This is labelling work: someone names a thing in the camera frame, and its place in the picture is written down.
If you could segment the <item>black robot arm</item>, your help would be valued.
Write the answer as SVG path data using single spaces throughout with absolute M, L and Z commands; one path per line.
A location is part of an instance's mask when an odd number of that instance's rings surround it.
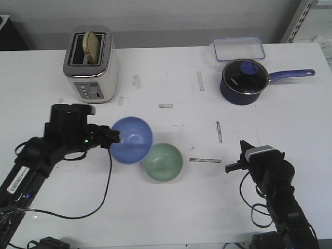
M 43 137 L 21 144 L 15 163 L 1 185 L 1 248 L 6 248 L 54 166 L 66 155 L 120 142 L 120 132 L 88 124 L 95 109 L 86 104 L 54 104 Z
M 240 159 L 227 165 L 225 171 L 248 171 L 276 227 L 273 232 L 253 235 L 249 247 L 318 248 L 316 233 L 294 197 L 295 168 L 284 159 L 285 154 L 268 145 L 255 147 L 244 140 L 240 147 Z

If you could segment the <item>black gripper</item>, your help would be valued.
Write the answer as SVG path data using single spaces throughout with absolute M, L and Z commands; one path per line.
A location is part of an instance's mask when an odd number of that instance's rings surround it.
M 250 157 L 256 147 L 245 140 L 240 141 L 240 147 L 240 159 L 236 163 L 225 166 L 225 172 L 229 173 L 235 170 L 248 170 L 255 182 L 262 180 L 269 161 L 272 159 L 284 159 L 285 157 L 285 152 L 279 150 L 273 150 Z
M 86 149 L 92 149 L 98 146 L 104 149 L 109 149 L 110 144 L 121 142 L 119 135 L 120 131 L 112 130 L 109 126 L 88 124 Z

